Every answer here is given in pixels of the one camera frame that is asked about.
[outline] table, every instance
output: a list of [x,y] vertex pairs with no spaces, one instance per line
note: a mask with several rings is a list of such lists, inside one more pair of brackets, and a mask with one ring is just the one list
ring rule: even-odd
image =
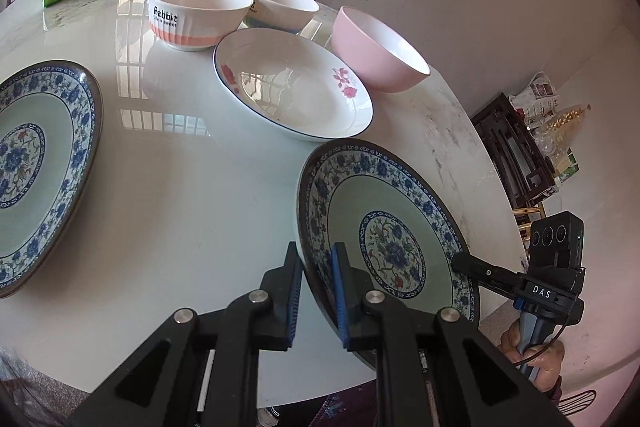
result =
[[[174,310],[226,307],[282,263],[295,238],[298,176],[316,145],[229,103],[211,50],[155,42],[145,0],[65,0],[44,12],[41,2],[17,0],[0,14],[0,78],[41,60],[79,62],[100,84],[104,125],[65,237],[0,301],[0,346],[92,391]],[[335,15],[323,7],[305,36],[326,45]],[[498,174],[440,74],[371,97],[374,119],[362,138],[424,177],[474,255],[519,269],[524,250]],[[481,291],[481,317],[502,302]],[[258,405],[372,378],[303,282],[293,348],[260,354]]]

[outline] orange stripe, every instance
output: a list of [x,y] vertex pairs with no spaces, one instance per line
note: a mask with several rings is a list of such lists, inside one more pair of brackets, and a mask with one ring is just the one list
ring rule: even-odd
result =
[[151,31],[163,41],[169,44],[176,44],[177,46],[215,46],[222,40],[222,37],[224,37],[224,35],[219,37],[187,37],[184,35],[176,35],[175,33],[161,30],[153,24],[151,25]]

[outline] hand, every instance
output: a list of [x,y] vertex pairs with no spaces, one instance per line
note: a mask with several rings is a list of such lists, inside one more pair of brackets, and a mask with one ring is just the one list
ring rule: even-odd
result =
[[[528,359],[544,347],[529,347],[529,349],[524,352],[524,355],[521,355],[516,349],[519,343],[520,320],[517,320],[500,337],[500,344],[497,346],[498,350],[507,357],[510,362],[515,363],[523,359]],[[564,359],[564,345],[560,341],[555,341],[544,353],[542,353],[542,355],[530,362],[527,362],[527,365],[530,365],[531,367],[540,368],[533,385],[535,385],[539,391],[542,391],[542,393],[546,393],[553,389],[556,381],[558,381],[562,359]]]

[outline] silver bolt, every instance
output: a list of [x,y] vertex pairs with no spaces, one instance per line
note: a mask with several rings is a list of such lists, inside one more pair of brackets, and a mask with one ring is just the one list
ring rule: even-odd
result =
[[379,290],[371,290],[370,292],[367,292],[365,298],[367,299],[367,302],[370,302],[371,304],[380,304],[380,302],[385,300],[385,294]]
[[249,293],[249,300],[251,302],[265,302],[269,298],[269,294],[264,290],[254,290]]
[[440,317],[445,322],[457,322],[460,318],[460,312],[453,308],[444,308],[440,312]]
[[193,320],[193,312],[188,308],[182,308],[174,313],[174,321],[178,324],[185,324]]

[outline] oval plate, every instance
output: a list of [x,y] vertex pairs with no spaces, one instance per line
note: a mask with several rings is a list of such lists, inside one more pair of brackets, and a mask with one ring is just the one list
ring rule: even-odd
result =
[[303,37],[248,28],[213,53],[218,77],[244,106],[311,141],[355,136],[373,118],[367,89],[334,54]]
[[0,297],[44,261],[94,161],[102,97],[79,64],[50,60],[0,84]]
[[478,323],[478,285],[450,269],[453,254],[468,253],[460,229],[397,156],[364,140],[326,143],[306,161],[297,205],[309,286],[334,325],[329,251],[340,242],[351,266],[368,271],[376,288],[409,308],[435,313],[452,306]]

